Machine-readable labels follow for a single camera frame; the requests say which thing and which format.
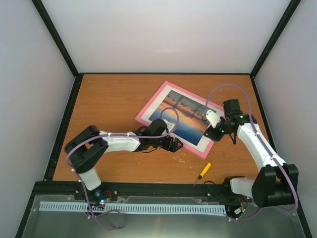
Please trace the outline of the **sunset photo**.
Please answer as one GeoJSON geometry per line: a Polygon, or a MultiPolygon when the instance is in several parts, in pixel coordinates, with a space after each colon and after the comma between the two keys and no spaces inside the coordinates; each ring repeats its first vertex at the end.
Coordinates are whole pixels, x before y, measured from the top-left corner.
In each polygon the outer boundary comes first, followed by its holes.
{"type": "Polygon", "coordinates": [[[162,118],[178,126],[174,132],[178,138],[204,151],[211,140],[204,136],[208,123],[202,120],[204,105],[177,90],[165,89],[147,111],[148,120],[162,118]]]}

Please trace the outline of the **pink picture frame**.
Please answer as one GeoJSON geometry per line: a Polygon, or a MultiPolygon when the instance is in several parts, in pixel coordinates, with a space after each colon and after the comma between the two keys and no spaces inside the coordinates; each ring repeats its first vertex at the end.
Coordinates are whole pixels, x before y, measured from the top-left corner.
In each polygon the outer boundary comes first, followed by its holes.
{"type": "Polygon", "coordinates": [[[181,140],[184,147],[205,159],[214,142],[204,136],[208,122],[203,120],[208,108],[223,116],[223,107],[184,89],[171,82],[164,82],[151,99],[136,115],[135,120],[148,126],[157,118],[178,123],[171,136],[181,140]]]}

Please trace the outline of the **yellow handled screwdriver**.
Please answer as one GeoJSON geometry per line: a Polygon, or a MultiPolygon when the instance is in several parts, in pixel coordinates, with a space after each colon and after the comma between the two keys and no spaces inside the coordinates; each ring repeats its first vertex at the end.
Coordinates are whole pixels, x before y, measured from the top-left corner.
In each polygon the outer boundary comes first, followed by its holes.
{"type": "Polygon", "coordinates": [[[204,175],[206,174],[206,172],[209,170],[210,167],[211,167],[211,163],[207,163],[206,166],[203,168],[203,170],[198,175],[198,178],[195,181],[195,183],[193,184],[193,187],[204,177],[204,175]]]}

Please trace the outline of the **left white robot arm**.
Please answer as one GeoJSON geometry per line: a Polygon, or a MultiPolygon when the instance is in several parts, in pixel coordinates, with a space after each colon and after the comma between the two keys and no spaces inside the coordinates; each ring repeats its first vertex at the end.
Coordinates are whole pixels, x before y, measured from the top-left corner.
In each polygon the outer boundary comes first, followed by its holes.
{"type": "Polygon", "coordinates": [[[155,119],[149,126],[128,133],[104,132],[92,125],[65,145],[66,161],[85,185],[85,193],[96,200],[102,196],[103,187],[95,165],[104,153],[144,152],[149,147],[174,153],[183,147],[178,138],[169,135],[175,127],[165,119],[155,119]]]}

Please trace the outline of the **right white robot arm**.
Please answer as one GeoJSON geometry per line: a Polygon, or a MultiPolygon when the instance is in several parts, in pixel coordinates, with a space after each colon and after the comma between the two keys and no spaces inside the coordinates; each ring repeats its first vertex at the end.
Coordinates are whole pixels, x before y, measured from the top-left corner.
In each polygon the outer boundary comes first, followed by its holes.
{"type": "Polygon", "coordinates": [[[211,109],[203,114],[208,122],[204,135],[219,142],[229,135],[235,144],[240,139],[248,149],[258,168],[255,180],[245,177],[228,177],[224,181],[228,193],[251,198],[260,207],[299,205],[297,184],[299,171],[287,164],[271,147],[251,114],[244,114],[237,99],[223,103],[224,115],[211,109]]]}

